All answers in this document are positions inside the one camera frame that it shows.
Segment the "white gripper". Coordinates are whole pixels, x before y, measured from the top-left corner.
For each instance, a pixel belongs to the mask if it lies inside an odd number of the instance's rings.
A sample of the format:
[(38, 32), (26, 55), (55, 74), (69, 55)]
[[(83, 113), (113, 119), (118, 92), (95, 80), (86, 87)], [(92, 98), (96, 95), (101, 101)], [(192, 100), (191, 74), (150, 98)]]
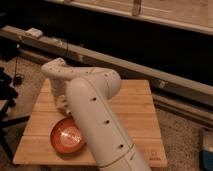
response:
[[(51, 79), (51, 92), (54, 98), (54, 102), (62, 102), (66, 99), (65, 97), (65, 81), (60, 79)], [(63, 115), (67, 115), (67, 107), (64, 103), (57, 105), (57, 110)]]

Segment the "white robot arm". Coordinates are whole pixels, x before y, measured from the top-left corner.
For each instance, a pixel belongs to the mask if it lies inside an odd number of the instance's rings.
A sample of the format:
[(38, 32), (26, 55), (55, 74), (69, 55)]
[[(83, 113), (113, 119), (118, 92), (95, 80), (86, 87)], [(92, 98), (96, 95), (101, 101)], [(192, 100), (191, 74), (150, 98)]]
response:
[(56, 58), (41, 67), (55, 98), (63, 95), (100, 171), (152, 171), (108, 100), (121, 88), (117, 71), (71, 67)]

